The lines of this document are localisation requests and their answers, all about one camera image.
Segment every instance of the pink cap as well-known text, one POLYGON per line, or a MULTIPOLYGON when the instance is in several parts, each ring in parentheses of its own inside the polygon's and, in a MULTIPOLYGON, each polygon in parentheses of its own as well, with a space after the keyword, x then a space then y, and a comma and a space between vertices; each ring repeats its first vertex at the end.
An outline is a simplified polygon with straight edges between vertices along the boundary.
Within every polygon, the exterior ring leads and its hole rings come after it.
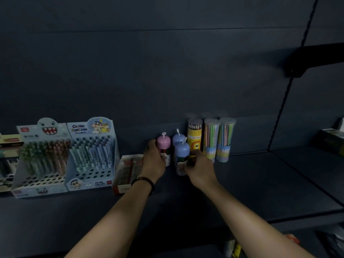
POLYGON ((171 139, 163 132, 162 136, 157 138, 157 147, 159 149, 168 149, 171 146, 171 139))

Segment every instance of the cartoon face with teeth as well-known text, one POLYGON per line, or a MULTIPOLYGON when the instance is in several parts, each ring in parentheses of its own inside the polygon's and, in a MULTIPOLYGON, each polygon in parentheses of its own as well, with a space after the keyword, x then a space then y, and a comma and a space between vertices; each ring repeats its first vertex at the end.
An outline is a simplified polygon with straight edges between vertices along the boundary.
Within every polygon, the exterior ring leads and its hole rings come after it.
POLYGON ((41 189, 36 189, 37 193, 39 193, 40 195, 46 195, 48 193, 48 190, 46 189, 46 187, 43 187, 41 189))
POLYGON ((37 124, 47 135, 55 135, 58 132, 58 123, 51 118, 41 118, 37 124))

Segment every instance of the dark gray shelf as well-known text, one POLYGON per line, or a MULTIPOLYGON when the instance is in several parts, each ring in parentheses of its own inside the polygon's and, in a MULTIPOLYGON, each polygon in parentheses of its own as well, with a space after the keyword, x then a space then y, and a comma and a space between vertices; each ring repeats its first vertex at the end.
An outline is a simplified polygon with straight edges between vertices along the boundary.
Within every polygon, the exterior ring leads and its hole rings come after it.
POLYGON ((273 151, 344 205, 344 158, 314 147, 273 151))
MULTIPOLYGON (((228 191, 273 224, 342 210, 272 153, 231 156, 226 164, 216 162, 215 170, 228 191)), ((6 232, 0 241, 1 257, 68 251, 118 199, 110 188, 36 199, 0 198, 0 228, 6 232)), ((229 238, 230 231, 189 178, 168 168, 148 199, 137 235, 133 255, 135 249, 143 255, 209 244, 229 238), (176 233, 183 240, 176 239, 176 233)))

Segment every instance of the hand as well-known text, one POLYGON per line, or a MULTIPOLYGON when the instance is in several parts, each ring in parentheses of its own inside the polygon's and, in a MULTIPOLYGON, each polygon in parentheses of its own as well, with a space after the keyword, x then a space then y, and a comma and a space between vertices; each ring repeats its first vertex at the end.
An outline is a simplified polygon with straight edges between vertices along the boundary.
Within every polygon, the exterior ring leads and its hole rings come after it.
POLYGON ((184 166, 191 183, 203 192, 210 186, 217 185, 213 162, 199 149, 193 150, 191 154, 196 156, 195 166, 184 166))
POLYGON ((139 175, 149 178, 154 184, 164 174, 166 168, 166 157, 160 156, 155 141, 155 139, 152 139, 148 142, 148 147, 144 151, 142 172, 139 175))

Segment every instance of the dark gray wall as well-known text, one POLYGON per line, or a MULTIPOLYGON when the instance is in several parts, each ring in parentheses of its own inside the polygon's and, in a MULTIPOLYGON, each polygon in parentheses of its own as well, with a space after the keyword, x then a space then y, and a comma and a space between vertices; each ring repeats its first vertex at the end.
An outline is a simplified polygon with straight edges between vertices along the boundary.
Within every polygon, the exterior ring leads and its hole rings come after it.
POLYGON ((231 116, 233 152, 266 150, 313 3, 1 0, 0 132, 103 115, 132 152, 128 127, 231 116))
MULTIPOLYGON (((344 0, 319 0, 305 45, 344 42, 344 0)), ((344 63, 311 68, 293 80, 271 148, 307 145, 344 117, 344 63)))

